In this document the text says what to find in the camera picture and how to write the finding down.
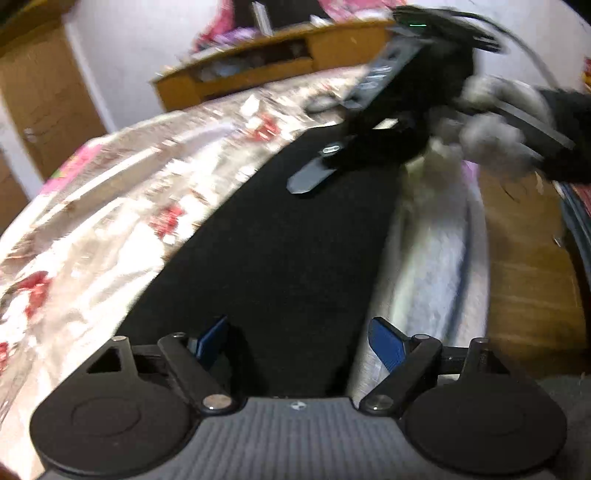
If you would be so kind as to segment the grey gloved right hand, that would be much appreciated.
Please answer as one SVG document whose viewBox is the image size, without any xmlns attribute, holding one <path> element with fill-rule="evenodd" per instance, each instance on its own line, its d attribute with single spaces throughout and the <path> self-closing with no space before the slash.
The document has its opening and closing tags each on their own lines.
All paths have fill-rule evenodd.
<svg viewBox="0 0 591 480">
<path fill-rule="evenodd" d="M 459 103 L 476 113 L 443 111 L 433 116 L 432 132 L 458 157 L 476 163 L 504 179 L 519 179 L 534 171 L 540 156 L 526 146 L 523 132 L 493 109 L 507 103 L 553 127 L 553 114 L 542 94 L 521 81 L 489 75 L 469 78 Z"/>
</svg>

